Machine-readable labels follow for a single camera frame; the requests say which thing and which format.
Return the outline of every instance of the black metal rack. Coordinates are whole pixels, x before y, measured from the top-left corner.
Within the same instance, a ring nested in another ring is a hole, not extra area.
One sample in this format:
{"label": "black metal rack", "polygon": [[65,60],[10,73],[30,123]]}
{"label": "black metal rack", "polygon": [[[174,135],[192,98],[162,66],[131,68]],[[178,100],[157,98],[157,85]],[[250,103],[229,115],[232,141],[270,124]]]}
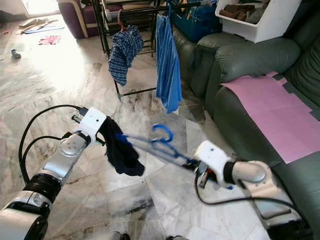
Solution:
{"label": "black metal rack", "polygon": [[[111,2],[107,3],[106,0],[102,0],[100,3],[100,0],[91,0],[92,1],[92,6],[94,9],[95,13],[95,18],[97,22],[97,27],[100,35],[100,40],[101,40],[101,45],[103,52],[108,55],[108,58],[110,58],[111,55],[111,49],[108,44],[108,39],[107,35],[112,34],[112,32],[109,30],[109,28],[106,27],[108,24],[112,23],[117,23],[118,19],[117,18],[112,18],[111,20],[107,19],[106,15],[106,9],[108,4],[134,4],[134,3],[139,3],[139,2],[149,2],[150,0],[124,0],[124,1],[119,1],[119,2]],[[149,51],[143,51],[139,52],[138,55],[140,54],[149,54],[151,53],[151,56],[153,56],[153,53],[155,52],[153,45],[154,45],[154,40],[155,40],[155,32],[156,32],[156,20],[157,20],[157,14],[158,12],[164,12],[169,10],[168,6],[160,6],[160,0],[154,0],[154,5],[155,6],[150,6],[150,7],[143,7],[143,8],[138,8],[138,9],[130,9],[130,10],[123,10],[119,16],[120,21],[127,24],[128,22],[131,21],[136,21],[136,20],[147,20],[151,19],[151,38],[149,40],[145,40],[145,43],[150,42],[150,45],[145,45],[143,48],[151,48]],[[186,4],[172,4],[171,9],[182,9],[182,8],[189,8],[189,7],[197,7],[200,6],[201,3],[200,1],[193,2],[193,3],[186,3]],[[148,91],[153,91],[156,88],[148,88],[148,89],[143,89],[139,91],[133,91],[133,92],[127,92],[127,93],[120,93],[119,92],[119,87],[118,83],[114,80],[114,85],[116,89],[117,96],[119,100],[121,97],[132,95],[132,94],[139,94],[143,92],[148,92]]]}

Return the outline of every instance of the marble floor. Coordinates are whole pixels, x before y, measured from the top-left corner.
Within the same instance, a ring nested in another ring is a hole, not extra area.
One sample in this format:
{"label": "marble floor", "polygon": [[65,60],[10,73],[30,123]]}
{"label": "marble floor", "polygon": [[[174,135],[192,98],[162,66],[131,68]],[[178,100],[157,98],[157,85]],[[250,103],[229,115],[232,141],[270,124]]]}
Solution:
{"label": "marble floor", "polygon": [[[28,121],[53,105],[95,107],[111,116],[125,133],[145,137],[150,136],[152,124],[165,123],[174,130],[174,145],[188,156],[205,139],[233,153],[203,101],[186,85],[179,109],[169,115],[154,92],[119,101],[98,36],[75,40],[67,28],[17,35],[18,23],[0,28],[0,208],[24,187],[18,146]],[[38,45],[49,35],[59,35],[61,41]],[[21,59],[11,58],[13,48],[22,54]],[[139,55],[128,71],[128,84],[120,90],[153,87],[156,80],[155,58]],[[62,136],[72,130],[76,124],[72,115],[68,108],[42,115],[31,126],[26,144],[39,136]],[[27,157],[29,175],[51,156],[56,144],[42,140],[32,148]],[[169,235],[190,240],[269,239],[249,203],[201,204],[193,189],[192,172],[139,151],[143,176],[117,174],[105,151],[97,145],[81,156],[54,202],[46,239],[102,240],[110,230],[127,232],[132,240],[164,240]],[[201,194],[210,200],[243,196],[238,188],[214,190],[210,183]]]}

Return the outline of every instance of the pink paper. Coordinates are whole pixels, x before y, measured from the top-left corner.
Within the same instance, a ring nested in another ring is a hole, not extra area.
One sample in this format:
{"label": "pink paper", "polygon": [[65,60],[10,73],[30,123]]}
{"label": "pink paper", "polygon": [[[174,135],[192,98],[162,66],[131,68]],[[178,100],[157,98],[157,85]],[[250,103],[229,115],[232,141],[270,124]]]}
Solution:
{"label": "pink paper", "polygon": [[267,76],[242,76],[221,85],[232,90],[284,162],[291,163],[320,151],[320,121],[271,72]]}

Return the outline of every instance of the black clothes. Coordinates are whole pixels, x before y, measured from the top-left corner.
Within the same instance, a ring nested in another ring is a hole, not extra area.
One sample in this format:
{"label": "black clothes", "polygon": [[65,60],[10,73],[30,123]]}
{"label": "black clothes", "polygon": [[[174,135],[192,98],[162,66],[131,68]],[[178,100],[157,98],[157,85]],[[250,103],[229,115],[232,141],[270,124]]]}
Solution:
{"label": "black clothes", "polygon": [[107,116],[99,133],[104,137],[108,160],[118,174],[141,176],[144,173],[145,166],[138,161],[137,151],[130,144],[116,138],[116,135],[123,132],[113,119]]}

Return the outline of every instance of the purple chair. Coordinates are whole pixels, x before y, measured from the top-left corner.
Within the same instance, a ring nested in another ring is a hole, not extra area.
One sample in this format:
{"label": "purple chair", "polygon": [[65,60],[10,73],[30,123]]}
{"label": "purple chair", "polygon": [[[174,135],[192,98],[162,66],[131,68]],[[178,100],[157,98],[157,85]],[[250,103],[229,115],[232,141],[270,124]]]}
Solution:
{"label": "purple chair", "polygon": [[95,11],[92,6],[81,8],[80,0],[56,0],[60,13],[75,39],[98,36]]}

